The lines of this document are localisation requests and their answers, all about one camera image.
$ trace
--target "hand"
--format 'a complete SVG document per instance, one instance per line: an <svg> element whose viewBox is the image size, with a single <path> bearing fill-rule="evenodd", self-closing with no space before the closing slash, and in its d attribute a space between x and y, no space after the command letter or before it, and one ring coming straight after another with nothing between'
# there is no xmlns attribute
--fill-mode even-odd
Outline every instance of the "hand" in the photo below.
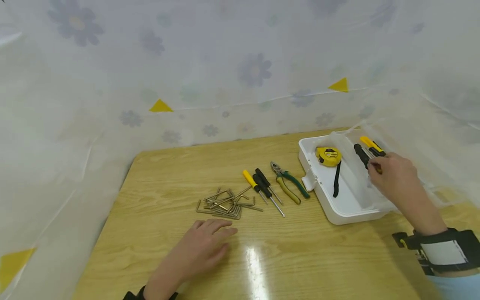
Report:
<svg viewBox="0 0 480 300"><path fill-rule="evenodd" d="M215 267L225 256L225 240L237 233L231 221L195 221L154 271L144 290L145 300L170 298L183 282Z"/></svg>
<svg viewBox="0 0 480 300"><path fill-rule="evenodd" d="M380 165L379 174L374 165ZM429 199L412 162L396 153L370 160L368 173L372 183L403 213L422 235L433 235L447 230L438 209Z"/></svg>

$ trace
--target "left hand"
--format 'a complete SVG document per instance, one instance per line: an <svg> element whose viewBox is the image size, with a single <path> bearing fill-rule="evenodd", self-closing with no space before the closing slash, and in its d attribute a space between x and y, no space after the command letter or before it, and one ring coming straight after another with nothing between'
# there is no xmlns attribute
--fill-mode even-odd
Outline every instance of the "left hand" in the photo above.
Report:
<svg viewBox="0 0 480 300"><path fill-rule="evenodd" d="M168 299L183 282L215 267L227 254L225 240L237 233L231 221L195 221L154 271L144 290L146 300Z"/></svg>

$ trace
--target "tent wall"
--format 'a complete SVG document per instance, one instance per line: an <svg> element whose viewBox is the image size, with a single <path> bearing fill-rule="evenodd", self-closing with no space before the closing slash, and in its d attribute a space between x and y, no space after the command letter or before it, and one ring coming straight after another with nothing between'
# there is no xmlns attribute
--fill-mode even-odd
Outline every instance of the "tent wall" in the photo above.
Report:
<svg viewBox="0 0 480 300"><path fill-rule="evenodd" d="M479 143L478 11L475 0L0 2L0 256L36 248L0 300L69 298L142 150L350 126L406 90ZM342 78L348 93L328 88Z"/></svg>

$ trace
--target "light blue sleeve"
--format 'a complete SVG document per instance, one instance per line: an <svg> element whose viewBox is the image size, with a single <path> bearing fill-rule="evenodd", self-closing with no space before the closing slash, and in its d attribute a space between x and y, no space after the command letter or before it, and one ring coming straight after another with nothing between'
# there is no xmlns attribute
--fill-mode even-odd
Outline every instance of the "light blue sleeve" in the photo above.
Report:
<svg viewBox="0 0 480 300"><path fill-rule="evenodd" d="M480 274L467 277L427 276L445 300L479 300Z"/></svg>

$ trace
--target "pliers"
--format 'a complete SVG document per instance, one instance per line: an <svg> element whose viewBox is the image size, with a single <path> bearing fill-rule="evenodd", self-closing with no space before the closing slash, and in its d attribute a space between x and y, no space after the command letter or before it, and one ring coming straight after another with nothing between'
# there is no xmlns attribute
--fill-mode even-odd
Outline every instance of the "pliers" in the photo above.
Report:
<svg viewBox="0 0 480 300"><path fill-rule="evenodd" d="M283 178L286 178L291 182L293 182L297 186L297 188L300 190L303 197L305 197L306 199L310 198L310 195L305 190L303 185L295 177L290 175L288 171L282 170L282 168L280 168L280 166L274 163L273 161L270 162L270 167L272 168L273 172L275 172L276 174L276 182L280 185L280 187L285 192L285 194L287 194L296 204L300 204L301 200L285 185Z"/></svg>

